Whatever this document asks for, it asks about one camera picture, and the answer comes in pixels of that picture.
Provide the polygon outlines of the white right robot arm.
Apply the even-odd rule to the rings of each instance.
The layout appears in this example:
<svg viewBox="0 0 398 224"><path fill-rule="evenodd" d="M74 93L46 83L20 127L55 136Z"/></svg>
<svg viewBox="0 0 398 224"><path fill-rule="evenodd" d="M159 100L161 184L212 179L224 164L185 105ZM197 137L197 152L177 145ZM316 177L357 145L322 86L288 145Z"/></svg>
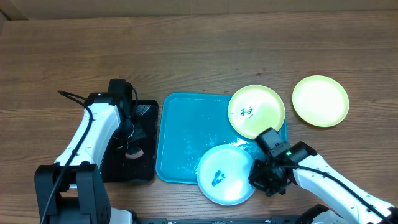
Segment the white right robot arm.
<svg viewBox="0 0 398 224"><path fill-rule="evenodd" d="M249 183L267 196L285 194L290 184L313 193L348 223L397 223L397 207L365 192L342 176L309 145L261 143L264 161L255 160Z"/></svg>

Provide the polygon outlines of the orange green scrub sponge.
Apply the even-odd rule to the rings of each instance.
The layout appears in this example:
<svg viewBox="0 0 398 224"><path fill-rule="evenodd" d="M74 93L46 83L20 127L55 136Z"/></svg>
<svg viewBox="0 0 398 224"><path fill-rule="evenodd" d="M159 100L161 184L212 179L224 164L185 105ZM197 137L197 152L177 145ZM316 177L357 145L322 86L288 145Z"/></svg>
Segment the orange green scrub sponge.
<svg viewBox="0 0 398 224"><path fill-rule="evenodd" d="M132 153L125 153L125 158L129 160L134 160L142 157L144 155L143 151L140 149L138 151L132 152Z"/></svg>

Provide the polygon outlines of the light blue plate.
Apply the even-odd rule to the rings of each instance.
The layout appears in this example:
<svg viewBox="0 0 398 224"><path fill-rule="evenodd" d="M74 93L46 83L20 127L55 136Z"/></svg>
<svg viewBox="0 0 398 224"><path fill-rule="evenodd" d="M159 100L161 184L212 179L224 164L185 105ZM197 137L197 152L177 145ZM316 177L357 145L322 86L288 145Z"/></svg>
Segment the light blue plate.
<svg viewBox="0 0 398 224"><path fill-rule="evenodd" d="M254 159L229 144L211 148L200 159L197 182L203 194L219 205L233 206L248 200L255 188L249 183Z"/></svg>

